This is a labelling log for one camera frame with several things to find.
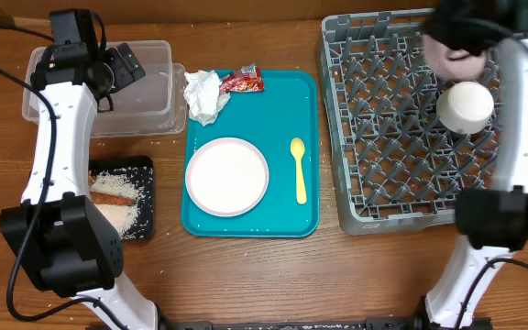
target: clear plastic bin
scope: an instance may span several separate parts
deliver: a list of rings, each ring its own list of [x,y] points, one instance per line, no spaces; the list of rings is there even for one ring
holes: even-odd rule
[[[120,43],[108,42],[107,47],[116,47]],[[181,133],[186,123],[186,102],[182,97],[186,85],[184,67],[175,64],[176,72],[173,70],[171,46],[166,41],[130,41],[127,44],[142,64],[146,77],[112,94],[115,109],[97,116],[92,138]],[[43,52],[43,47],[32,51],[27,66],[27,83],[30,83],[30,75]],[[177,74],[182,78],[175,82]],[[25,90],[22,116],[38,123],[38,112],[29,105],[30,97],[36,96]],[[102,100],[100,107],[106,109],[109,105]]]

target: blue tray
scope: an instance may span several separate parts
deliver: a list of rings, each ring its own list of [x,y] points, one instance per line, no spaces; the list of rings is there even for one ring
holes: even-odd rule
[[[223,77],[231,71],[216,71]],[[269,186],[248,213],[222,218],[199,209],[182,191],[182,224],[202,237],[307,237],[319,224],[319,125],[317,87],[302,71],[262,71],[261,93],[232,93],[214,124],[189,120],[184,168],[193,153],[216,138],[242,138],[262,152],[269,167]],[[296,201],[291,141],[301,138],[306,151],[302,170],[307,203]]]

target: yellow spoon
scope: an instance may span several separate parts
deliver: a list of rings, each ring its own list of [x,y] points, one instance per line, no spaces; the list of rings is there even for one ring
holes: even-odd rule
[[[291,154],[297,163],[297,203],[307,203],[307,191],[304,188],[304,177],[303,177],[303,155],[304,155],[304,143],[303,141],[295,137],[291,141]]]

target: crumpled napkin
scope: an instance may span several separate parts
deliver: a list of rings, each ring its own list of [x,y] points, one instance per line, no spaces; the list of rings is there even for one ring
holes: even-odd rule
[[[215,71],[186,72],[184,76],[188,84],[183,95],[189,104],[189,118],[203,126],[212,124],[229,101],[230,93],[219,94],[221,82]]]

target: gray dish rack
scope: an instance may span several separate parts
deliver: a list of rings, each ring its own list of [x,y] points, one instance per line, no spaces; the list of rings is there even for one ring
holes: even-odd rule
[[[418,30],[431,11],[323,20],[320,89],[339,223],[350,235],[453,223],[457,193],[490,184],[498,149],[498,68],[489,60],[478,81],[495,100],[486,128],[462,136],[442,126],[435,103],[452,83],[424,65]]]

